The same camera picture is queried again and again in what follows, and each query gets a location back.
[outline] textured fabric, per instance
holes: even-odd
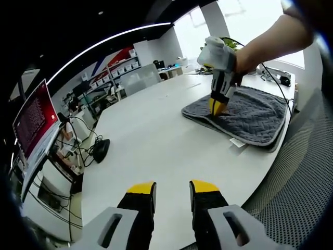
[[[193,121],[225,132],[240,141],[256,146],[274,142],[287,112],[286,101],[251,87],[239,87],[229,101],[227,111],[218,117],[210,114],[207,95],[182,109]]]

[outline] human arm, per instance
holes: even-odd
[[[73,128],[69,122],[66,122],[65,127],[61,130],[62,138],[66,138],[69,141],[73,137]]]
[[[286,13],[265,33],[237,51],[237,72],[249,72],[260,63],[298,52],[312,44],[312,31],[292,11]]]

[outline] ceiling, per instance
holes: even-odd
[[[112,35],[147,24],[173,23],[194,7],[208,0],[144,0],[88,1],[78,4],[41,4],[13,6],[11,22],[6,27],[9,38],[10,79],[6,95],[27,67],[39,68],[40,73],[28,89],[29,94],[43,78],[49,79],[74,56]],[[112,39],[74,61],[48,86],[51,95],[71,77],[121,48],[142,40],[159,38],[170,26],[160,26],[132,32]]]

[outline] computer mouse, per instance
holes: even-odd
[[[93,149],[93,157],[97,163],[100,163],[104,160],[106,153],[108,152],[110,146],[110,140],[105,139],[97,142]]]

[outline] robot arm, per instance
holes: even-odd
[[[155,182],[133,186],[117,208],[107,208],[85,225],[81,239],[70,249],[148,250],[154,229],[155,200]],[[237,205],[228,206],[211,183],[190,181],[190,200],[199,250],[294,249],[271,240],[264,225]]]
[[[219,37],[206,38],[197,62],[213,68],[212,93],[209,100],[211,114],[220,115],[226,110],[236,86],[240,86],[242,75],[235,72],[236,55]]]

